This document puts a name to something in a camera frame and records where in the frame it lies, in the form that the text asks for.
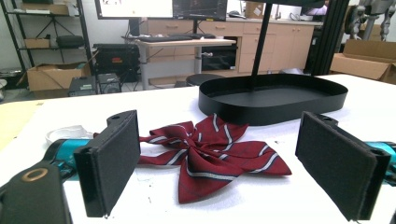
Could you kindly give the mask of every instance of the metal ring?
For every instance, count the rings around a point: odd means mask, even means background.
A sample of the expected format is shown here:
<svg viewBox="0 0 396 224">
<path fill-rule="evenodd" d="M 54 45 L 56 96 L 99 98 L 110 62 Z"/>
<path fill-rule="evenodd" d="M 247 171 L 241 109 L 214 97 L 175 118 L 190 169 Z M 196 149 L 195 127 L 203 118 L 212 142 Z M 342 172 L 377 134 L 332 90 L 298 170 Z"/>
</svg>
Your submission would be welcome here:
<svg viewBox="0 0 396 224">
<path fill-rule="evenodd" d="M 37 179 L 40 179 L 41 177 L 44 177 L 48 172 L 49 170 L 47 170 L 46 168 L 37 168 L 24 174 L 22 176 L 22 180 L 25 182 L 33 182 L 36 181 Z"/>
</svg>

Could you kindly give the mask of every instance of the keyboard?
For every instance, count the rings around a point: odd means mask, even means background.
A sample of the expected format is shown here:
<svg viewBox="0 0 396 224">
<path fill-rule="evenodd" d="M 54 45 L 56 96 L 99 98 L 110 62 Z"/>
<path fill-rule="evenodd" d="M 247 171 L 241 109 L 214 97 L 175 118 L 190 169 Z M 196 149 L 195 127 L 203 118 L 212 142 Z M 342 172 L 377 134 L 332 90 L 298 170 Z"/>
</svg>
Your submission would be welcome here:
<svg viewBox="0 0 396 224">
<path fill-rule="evenodd" d="M 214 39 L 215 35 L 212 34 L 192 34 L 192 33 L 184 33 L 184 34 L 170 34 L 169 36 L 189 36 L 192 39 L 201 39 L 202 37 L 205 39 Z"/>
<path fill-rule="evenodd" d="M 192 40 L 191 37 L 189 36 L 163 36 L 163 37 L 158 37 L 158 36 L 148 36 L 148 37 L 139 37 L 138 38 L 140 41 L 143 42 L 169 42 L 169 41 L 182 41 L 182 40 Z"/>
</svg>

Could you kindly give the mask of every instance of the black foam pad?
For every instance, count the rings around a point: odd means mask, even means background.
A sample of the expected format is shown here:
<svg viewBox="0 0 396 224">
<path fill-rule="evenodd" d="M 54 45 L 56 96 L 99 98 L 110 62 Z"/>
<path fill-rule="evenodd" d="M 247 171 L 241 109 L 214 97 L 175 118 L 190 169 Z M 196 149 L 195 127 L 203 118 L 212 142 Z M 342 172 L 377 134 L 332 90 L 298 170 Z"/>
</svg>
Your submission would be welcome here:
<svg viewBox="0 0 396 224">
<path fill-rule="evenodd" d="M 107 128 L 74 157 L 87 216 L 109 216 L 140 158 L 136 111 L 107 119 Z"/>
<path fill-rule="evenodd" d="M 337 123 L 303 112 L 296 156 L 347 220 L 368 220 L 390 155 L 369 147 Z"/>
</svg>

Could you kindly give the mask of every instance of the burgundy fabric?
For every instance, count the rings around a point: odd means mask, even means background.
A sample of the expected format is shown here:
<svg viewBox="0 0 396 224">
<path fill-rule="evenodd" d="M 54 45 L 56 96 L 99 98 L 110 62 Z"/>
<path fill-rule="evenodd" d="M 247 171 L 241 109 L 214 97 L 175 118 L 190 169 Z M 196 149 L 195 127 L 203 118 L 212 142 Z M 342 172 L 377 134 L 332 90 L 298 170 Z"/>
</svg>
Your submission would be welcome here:
<svg viewBox="0 0 396 224">
<path fill-rule="evenodd" d="M 180 165 L 180 203 L 202 199 L 243 173 L 291 175 L 288 165 L 265 142 L 236 142 L 247 127 L 226 123 L 215 114 L 195 127 L 188 121 L 152 130 L 140 142 L 169 150 L 157 157 L 141 156 L 139 164 Z"/>
</svg>

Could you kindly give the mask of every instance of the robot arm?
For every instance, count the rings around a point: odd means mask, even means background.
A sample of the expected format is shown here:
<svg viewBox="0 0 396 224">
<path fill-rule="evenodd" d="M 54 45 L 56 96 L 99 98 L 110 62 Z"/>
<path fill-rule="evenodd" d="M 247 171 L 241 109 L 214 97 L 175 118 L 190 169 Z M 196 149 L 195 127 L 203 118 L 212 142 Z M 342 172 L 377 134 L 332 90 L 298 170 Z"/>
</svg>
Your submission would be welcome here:
<svg viewBox="0 0 396 224">
<path fill-rule="evenodd" d="M 389 33 L 390 18 L 396 8 L 396 0 L 360 0 L 356 7 L 349 11 L 347 28 L 351 39 L 360 39 L 357 34 L 361 24 L 368 19 L 363 39 L 368 39 L 374 22 L 378 16 L 385 13 L 384 22 L 381 24 L 381 36 L 385 40 Z"/>
<path fill-rule="evenodd" d="M 366 10 L 368 2 L 370 2 L 370 0 L 360 0 L 359 4 L 350 11 L 349 34 L 351 39 L 360 39 L 358 37 L 358 32 L 361 28 L 361 24 L 365 21 L 364 11 Z"/>
<path fill-rule="evenodd" d="M 384 15 L 384 21 L 381 23 L 381 40 L 387 41 L 387 35 L 389 34 L 390 19 L 396 11 L 396 0 L 393 1 L 392 5 L 387 9 Z"/>
</svg>

